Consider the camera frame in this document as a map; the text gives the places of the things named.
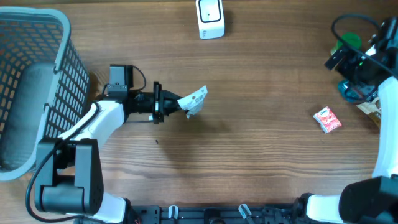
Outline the brown cookie bag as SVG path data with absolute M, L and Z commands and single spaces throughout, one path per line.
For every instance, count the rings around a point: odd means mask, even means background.
M 366 114 L 379 129 L 381 128 L 381 104 L 378 97 L 371 102 L 358 104 L 357 107 Z

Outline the red white small box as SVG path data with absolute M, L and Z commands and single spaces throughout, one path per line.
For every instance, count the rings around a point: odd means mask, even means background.
M 334 129 L 342 126 L 341 122 L 328 106 L 315 113 L 313 118 L 319 123 L 325 134 L 328 134 Z

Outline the black red snack packet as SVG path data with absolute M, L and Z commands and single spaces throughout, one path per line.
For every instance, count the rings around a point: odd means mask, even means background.
M 184 110 L 188 119 L 203 109 L 204 100 L 207 96 L 207 93 L 208 90 L 205 85 L 192 94 L 177 100 L 179 106 L 182 110 Z

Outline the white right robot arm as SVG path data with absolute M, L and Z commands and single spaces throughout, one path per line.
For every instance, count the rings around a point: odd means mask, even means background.
M 340 36 L 347 18 L 374 25 L 366 52 Z M 340 46 L 325 62 L 343 76 L 342 97 L 378 123 L 377 161 L 370 179 L 347 185 L 339 195 L 303 194 L 284 216 L 287 223 L 397 223 L 397 18 L 378 24 L 361 14 L 343 14 L 331 25 Z

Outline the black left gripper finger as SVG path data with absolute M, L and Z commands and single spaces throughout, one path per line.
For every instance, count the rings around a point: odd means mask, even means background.
M 181 107 L 179 105 L 165 105 L 163 107 L 163 115 L 164 116 L 169 116 L 170 114 L 181 110 Z
M 182 97 L 168 90 L 162 90 L 161 98 L 163 100 L 164 105 L 172 105 L 172 104 L 177 104 L 178 103 L 177 101 Z

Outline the green lid jar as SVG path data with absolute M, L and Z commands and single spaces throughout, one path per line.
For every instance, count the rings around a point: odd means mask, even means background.
M 347 32 L 343 34 L 341 38 L 356 49 L 360 49 L 362 46 L 362 41 L 358 34 Z M 330 55 L 333 55 L 342 45 L 343 43 L 340 40 L 337 40 L 335 46 L 330 50 Z

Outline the blue mouthwash bottle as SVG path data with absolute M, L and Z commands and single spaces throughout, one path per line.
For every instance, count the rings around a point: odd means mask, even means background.
M 352 83 L 349 80 L 342 80 L 338 83 L 338 90 L 342 97 L 353 104 L 369 102 L 377 95 L 375 86 L 364 83 Z

